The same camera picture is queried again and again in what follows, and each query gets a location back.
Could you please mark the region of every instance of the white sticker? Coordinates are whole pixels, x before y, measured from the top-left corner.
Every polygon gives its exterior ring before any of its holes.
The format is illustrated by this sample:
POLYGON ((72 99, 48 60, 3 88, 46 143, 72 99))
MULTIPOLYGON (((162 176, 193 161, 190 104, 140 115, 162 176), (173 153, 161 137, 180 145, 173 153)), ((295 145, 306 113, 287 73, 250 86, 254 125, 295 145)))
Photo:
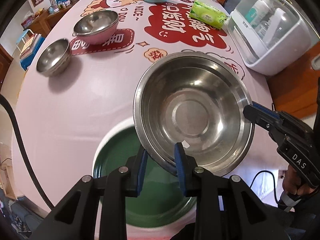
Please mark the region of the white sticker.
POLYGON ((186 149, 188 149, 190 147, 190 145, 186 142, 186 141, 183 141, 182 142, 182 146, 186 149))

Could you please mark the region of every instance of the metal bolt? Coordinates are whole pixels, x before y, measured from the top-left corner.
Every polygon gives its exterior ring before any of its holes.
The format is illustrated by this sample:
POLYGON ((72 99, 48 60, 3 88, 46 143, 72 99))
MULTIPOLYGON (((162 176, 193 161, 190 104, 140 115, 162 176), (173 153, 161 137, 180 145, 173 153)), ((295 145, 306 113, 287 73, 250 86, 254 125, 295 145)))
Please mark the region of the metal bolt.
POLYGON ((126 167, 126 166, 122 166, 122 167, 119 168, 119 172, 120 172, 120 173, 126 173, 128 170, 129 170, 129 169, 128 169, 128 167, 126 167))
POLYGON ((202 168, 202 167, 195 167, 195 172, 196 173, 202 173, 202 172, 204 172, 204 168, 202 168))
POLYGON ((86 182, 89 182, 90 180, 91 180, 91 176, 90 175, 84 175, 83 177, 82 177, 82 181, 84 182, 84 183, 86 183, 86 182))
POLYGON ((240 178, 238 175, 233 175, 233 176, 231 177, 231 179, 232 179, 232 181, 234 181, 234 182, 239 182, 239 181, 241 181, 241 178, 240 178))

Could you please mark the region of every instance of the cable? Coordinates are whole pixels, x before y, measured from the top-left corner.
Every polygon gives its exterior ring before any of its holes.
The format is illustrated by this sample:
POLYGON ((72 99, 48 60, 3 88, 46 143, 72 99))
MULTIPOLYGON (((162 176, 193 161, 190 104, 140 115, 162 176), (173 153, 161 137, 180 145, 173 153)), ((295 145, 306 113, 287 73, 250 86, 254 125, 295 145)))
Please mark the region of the cable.
POLYGON ((5 169, 5 170, 2 169, 2 167, 1 167, 1 166, 2 166, 2 163, 4 163, 6 160, 12 160, 12 159, 11 159, 11 158, 6 158, 3 162, 0 163, 0 169, 3 170, 3 171, 6 171, 6 170, 7 170, 7 169, 5 169))
POLYGON ((252 187, 253 183, 254 183, 254 180, 256 179, 256 177, 260 174, 260 173, 263 173, 263 172, 266 172, 266 173, 270 173, 272 175, 272 178, 273 178, 273 194, 274 194, 274 197, 275 197, 275 201, 276 203, 279 205, 279 206, 284 206, 283 204, 279 203, 278 199, 277 199, 277 195, 276 195, 276 179, 275 179, 275 176, 273 175, 273 173, 271 171, 266 171, 266 170, 263 170, 263 171, 259 171, 253 178, 252 180, 252 183, 250 185, 250 188, 252 187))
POLYGON ((4 98, 3 95, 0 94, 0 104, 4 107, 4 109, 7 111, 9 117, 10 117, 10 120, 11 120, 11 123, 12 123, 12 126, 13 126, 13 131, 14 131, 14 134, 16 136, 16 139, 17 139, 17 143, 18 143, 18 146, 19 146, 19 149, 20 149, 20 152, 21 152, 21 156, 23 158, 23 161, 24 161, 24 164, 29 172, 29 175, 33 181, 33 183, 35 184, 36 186, 36 189, 38 190, 40 196, 42 197, 42 199, 44 200, 44 202, 48 205, 48 207, 52 210, 54 208, 54 205, 51 203, 51 201, 49 200, 49 198, 47 197, 47 195, 44 193, 44 190, 42 189, 33 169, 32 169, 32 166, 30 164, 30 161, 28 159, 28 155, 26 153, 26 149, 24 148, 24 145, 23 145, 23 141, 22 141, 22 138, 21 138, 21 134, 20 134, 20 130, 19 130, 19 126, 18 126, 18 123, 17 123, 17 119, 16 119, 16 116, 14 115, 14 112, 13 112, 13 109, 12 107, 10 106, 9 102, 7 101, 7 99, 4 98))

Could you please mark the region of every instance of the cartoon dog illustration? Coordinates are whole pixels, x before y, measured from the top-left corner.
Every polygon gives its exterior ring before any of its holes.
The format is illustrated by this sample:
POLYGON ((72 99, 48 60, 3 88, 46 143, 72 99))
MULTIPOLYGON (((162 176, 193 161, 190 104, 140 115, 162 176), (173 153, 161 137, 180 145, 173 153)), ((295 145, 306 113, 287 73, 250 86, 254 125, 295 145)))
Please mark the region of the cartoon dog illustration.
POLYGON ((127 6, 132 3, 137 3, 137 1, 143 0, 94 0, 91 4, 87 6, 87 8, 84 10, 84 13, 81 16, 86 16, 93 12, 101 11, 108 8, 127 6))

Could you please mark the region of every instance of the green tissue pack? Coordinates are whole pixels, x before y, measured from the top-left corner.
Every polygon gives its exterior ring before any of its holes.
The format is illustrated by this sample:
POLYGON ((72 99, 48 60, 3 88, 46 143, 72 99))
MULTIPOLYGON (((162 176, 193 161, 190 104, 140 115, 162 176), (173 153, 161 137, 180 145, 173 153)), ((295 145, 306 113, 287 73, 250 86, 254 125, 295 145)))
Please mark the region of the green tissue pack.
POLYGON ((193 3, 189 16, 207 23, 218 30, 222 28, 224 21, 228 19, 224 12, 197 0, 193 3))

